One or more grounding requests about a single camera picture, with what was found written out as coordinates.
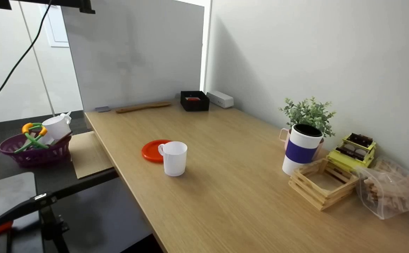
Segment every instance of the power strip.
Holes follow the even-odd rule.
[[[206,96],[208,96],[211,103],[217,104],[222,108],[229,108],[234,106],[234,99],[220,91],[209,91]]]

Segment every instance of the red lid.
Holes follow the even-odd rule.
[[[161,144],[171,142],[170,140],[155,140],[145,144],[142,148],[142,157],[150,162],[163,162],[163,157],[159,154],[158,147]]]

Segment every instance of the wooden spatula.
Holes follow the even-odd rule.
[[[124,113],[124,112],[134,112],[138,110],[148,109],[148,108],[156,108],[156,107],[164,107],[171,105],[172,102],[163,101],[163,102],[156,102],[156,103],[148,103],[148,104],[139,104],[130,107],[125,107],[121,109],[117,109],[116,113]]]

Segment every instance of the desk surface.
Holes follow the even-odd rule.
[[[279,129],[237,109],[86,116],[168,252],[409,252],[409,212],[380,221],[355,194],[316,210],[288,186]],[[182,176],[142,158],[156,139],[187,144]]]

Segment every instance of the plastic basket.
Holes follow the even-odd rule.
[[[15,154],[14,151],[23,146],[27,140],[24,134],[19,134],[0,143],[0,152],[10,156],[20,167],[53,163],[70,156],[69,141],[71,139],[72,137],[68,136],[63,141],[56,143],[54,146],[50,146],[48,149],[31,149]]]

